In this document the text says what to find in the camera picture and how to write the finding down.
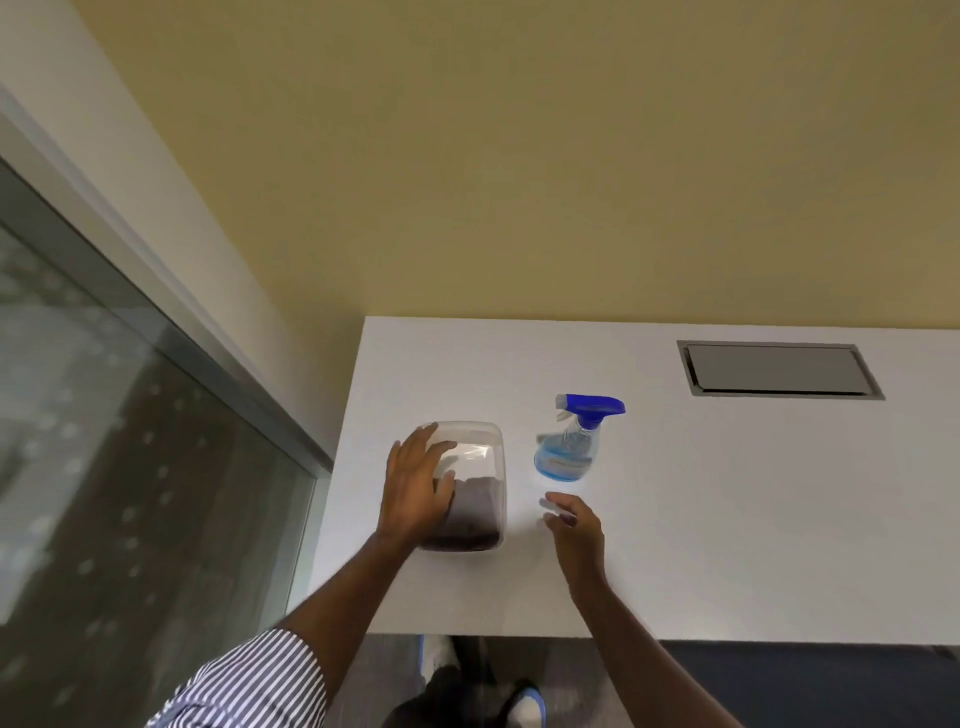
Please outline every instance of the yellow wall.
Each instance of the yellow wall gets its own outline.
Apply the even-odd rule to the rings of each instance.
[[[949,0],[74,3],[341,405],[365,313],[960,326]]]

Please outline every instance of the striped shirt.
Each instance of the striped shirt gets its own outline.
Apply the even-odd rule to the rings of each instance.
[[[325,714],[313,651],[293,632],[270,629],[201,667],[147,728],[319,728]]]

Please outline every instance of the right hand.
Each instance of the right hand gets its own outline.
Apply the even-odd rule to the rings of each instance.
[[[606,584],[604,536],[600,519],[576,496],[548,493],[546,499],[576,517],[574,522],[573,519],[553,513],[543,514],[543,519],[553,533],[557,560],[566,577],[570,593],[576,597],[583,589]]]

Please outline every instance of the white tabletop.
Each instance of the white tabletop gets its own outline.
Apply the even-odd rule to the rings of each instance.
[[[856,344],[886,401],[690,394],[679,339]],[[960,332],[368,318],[312,585],[372,532],[387,452],[431,420],[496,423],[508,532],[417,552],[374,632],[585,636],[540,498],[554,397],[619,397],[577,493],[609,578],[661,639],[960,643]]]

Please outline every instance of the spray nozzle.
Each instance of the spray nozzle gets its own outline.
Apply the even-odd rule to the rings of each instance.
[[[557,415],[558,420],[576,415],[577,423],[583,429],[596,429],[605,417],[627,411],[620,400],[593,395],[557,395],[557,409],[563,410]]]

